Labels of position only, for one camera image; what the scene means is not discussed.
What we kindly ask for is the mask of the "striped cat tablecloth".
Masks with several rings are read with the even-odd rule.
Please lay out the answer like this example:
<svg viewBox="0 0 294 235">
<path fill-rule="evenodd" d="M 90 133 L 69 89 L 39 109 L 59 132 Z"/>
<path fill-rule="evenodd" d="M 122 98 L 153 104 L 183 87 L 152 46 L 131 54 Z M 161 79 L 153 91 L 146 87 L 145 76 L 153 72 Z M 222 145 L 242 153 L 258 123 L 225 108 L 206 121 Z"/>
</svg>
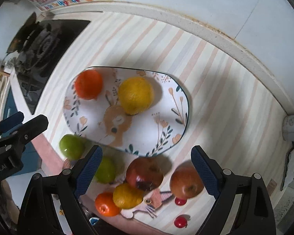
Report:
<svg viewBox="0 0 294 235">
<path fill-rule="evenodd" d="M 164 166 L 162 190 L 170 176 L 189 161 L 194 145 L 235 174 L 259 173 L 273 205 L 280 190 L 284 159 L 290 143 L 283 140 L 285 112 L 263 84 L 240 63 L 212 44 L 169 24 L 122 13 L 72 13 L 56 19 L 84 19 L 90 24 L 56 66 L 37 105 L 49 120 L 48 129 L 34 140 L 42 169 L 58 174 L 64 162 L 59 141 L 69 133 L 63 108 L 72 106 L 65 90 L 89 66 L 133 68 L 167 73 L 185 89 L 191 104 L 184 136 L 173 132 L 170 149 L 158 156 Z"/>
</svg>

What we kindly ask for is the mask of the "red-brown apple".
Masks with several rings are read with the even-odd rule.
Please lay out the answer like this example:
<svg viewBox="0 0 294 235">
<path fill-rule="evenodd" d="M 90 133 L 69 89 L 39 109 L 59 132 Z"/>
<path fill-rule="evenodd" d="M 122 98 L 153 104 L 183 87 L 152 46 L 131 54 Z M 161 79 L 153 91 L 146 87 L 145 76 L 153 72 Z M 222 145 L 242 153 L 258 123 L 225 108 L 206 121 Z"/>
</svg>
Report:
<svg viewBox="0 0 294 235">
<path fill-rule="evenodd" d="M 177 168 L 170 178 L 170 190 L 179 199 L 194 198 L 204 189 L 203 182 L 192 165 Z"/>
</svg>

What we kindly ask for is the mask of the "red cherry tomato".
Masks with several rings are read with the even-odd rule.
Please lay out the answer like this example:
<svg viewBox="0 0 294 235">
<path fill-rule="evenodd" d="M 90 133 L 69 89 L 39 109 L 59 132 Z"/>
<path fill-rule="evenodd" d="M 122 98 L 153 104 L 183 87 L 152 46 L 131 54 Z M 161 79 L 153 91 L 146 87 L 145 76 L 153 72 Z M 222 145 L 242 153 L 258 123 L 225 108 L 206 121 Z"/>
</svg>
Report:
<svg viewBox="0 0 294 235">
<path fill-rule="evenodd" d="M 187 219 L 182 215 L 178 216 L 174 220 L 174 226 L 180 229 L 187 227 L 187 224 L 188 224 Z"/>
<path fill-rule="evenodd" d="M 178 206 L 183 206 L 186 203 L 187 203 L 187 200 L 185 200 L 185 199 L 181 199 L 181 198 L 178 198 L 178 197 L 175 198 L 175 204 L 178 205 Z"/>
</svg>

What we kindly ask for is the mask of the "yellow pear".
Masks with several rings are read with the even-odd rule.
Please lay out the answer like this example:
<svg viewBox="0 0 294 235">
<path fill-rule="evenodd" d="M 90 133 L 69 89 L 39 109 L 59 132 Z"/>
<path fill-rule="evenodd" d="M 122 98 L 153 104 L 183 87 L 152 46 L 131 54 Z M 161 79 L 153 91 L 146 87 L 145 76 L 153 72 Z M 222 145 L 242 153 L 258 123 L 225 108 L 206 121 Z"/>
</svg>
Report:
<svg viewBox="0 0 294 235">
<path fill-rule="evenodd" d="M 144 191 L 134 188 L 128 183 L 118 185 L 113 191 L 113 202 L 121 209 L 132 209 L 142 203 Z"/>
</svg>

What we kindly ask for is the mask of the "small orange tangerine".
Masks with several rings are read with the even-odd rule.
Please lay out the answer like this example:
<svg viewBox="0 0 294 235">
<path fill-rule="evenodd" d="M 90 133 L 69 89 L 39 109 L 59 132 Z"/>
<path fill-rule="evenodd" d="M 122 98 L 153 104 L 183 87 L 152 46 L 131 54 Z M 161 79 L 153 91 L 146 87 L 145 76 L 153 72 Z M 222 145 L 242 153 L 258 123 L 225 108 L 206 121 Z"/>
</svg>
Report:
<svg viewBox="0 0 294 235">
<path fill-rule="evenodd" d="M 97 70 L 84 70 L 76 77 L 74 86 L 78 97 L 85 100 L 96 99 L 102 91 L 103 78 Z"/>
<path fill-rule="evenodd" d="M 113 202 L 113 193 L 103 192 L 95 199 L 95 208 L 99 214 L 107 217 L 117 216 L 121 209 Z"/>
</svg>

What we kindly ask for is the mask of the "dark red apple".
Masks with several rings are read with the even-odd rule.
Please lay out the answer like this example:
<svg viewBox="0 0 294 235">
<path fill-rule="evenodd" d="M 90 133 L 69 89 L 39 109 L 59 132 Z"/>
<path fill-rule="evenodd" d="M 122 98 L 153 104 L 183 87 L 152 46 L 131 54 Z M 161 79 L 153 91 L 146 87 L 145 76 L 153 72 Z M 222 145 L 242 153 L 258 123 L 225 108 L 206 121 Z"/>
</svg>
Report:
<svg viewBox="0 0 294 235">
<path fill-rule="evenodd" d="M 140 157 L 133 160 L 126 170 L 126 182 L 145 192 L 159 187 L 164 175 L 153 158 Z"/>
</svg>

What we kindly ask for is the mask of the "yellow orange fruit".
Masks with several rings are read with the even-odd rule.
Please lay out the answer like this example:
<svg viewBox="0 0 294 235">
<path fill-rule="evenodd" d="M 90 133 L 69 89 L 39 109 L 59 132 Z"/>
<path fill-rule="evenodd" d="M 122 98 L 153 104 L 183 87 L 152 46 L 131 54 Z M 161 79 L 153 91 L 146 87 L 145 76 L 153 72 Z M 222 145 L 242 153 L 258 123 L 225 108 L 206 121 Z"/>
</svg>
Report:
<svg viewBox="0 0 294 235">
<path fill-rule="evenodd" d="M 143 77 L 124 80 L 118 89 L 118 99 L 125 113 L 131 116 L 145 112 L 154 102 L 154 89 Z"/>
</svg>

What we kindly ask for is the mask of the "floral rabbit ceramic plate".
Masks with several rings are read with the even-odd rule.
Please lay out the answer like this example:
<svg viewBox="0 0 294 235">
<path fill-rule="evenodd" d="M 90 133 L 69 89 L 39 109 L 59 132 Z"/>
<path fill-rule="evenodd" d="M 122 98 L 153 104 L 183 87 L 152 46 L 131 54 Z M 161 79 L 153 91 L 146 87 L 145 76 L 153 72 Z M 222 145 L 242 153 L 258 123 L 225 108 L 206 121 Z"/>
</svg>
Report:
<svg viewBox="0 0 294 235">
<path fill-rule="evenodd" d="M 156 156 L 175 146 L 189 122 L 189 99 L 182 86 L 170 75 L 160 72 L 95 66 L 103 78 L 96 99 L 78 96 L 71 80 L 64 99 L 63 115 L 75 135 L 138 156 Z M 131 77 L 148 80 L 155 100 L 143 113 L 130 116 L 118 100 L 120 84 Z"/>
</svg>

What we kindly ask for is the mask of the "black gas stove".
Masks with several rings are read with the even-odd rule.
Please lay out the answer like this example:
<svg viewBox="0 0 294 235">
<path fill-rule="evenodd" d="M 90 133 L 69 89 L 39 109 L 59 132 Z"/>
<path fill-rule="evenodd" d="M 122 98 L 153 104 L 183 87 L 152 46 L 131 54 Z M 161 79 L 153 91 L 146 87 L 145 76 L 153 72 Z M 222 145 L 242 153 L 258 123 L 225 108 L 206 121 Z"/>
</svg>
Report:
<svg viewBox="0 0 294 235">
<path fill-rule="evenodd" d="M 34 114 L 42 92 L 57 64 L 74 40 L 90 24 L 89 20 L 37 20 L 33 12 L 18 30 L 8 51 L 13 71 L 11 86 L 15 101 Z"/>
</svg>

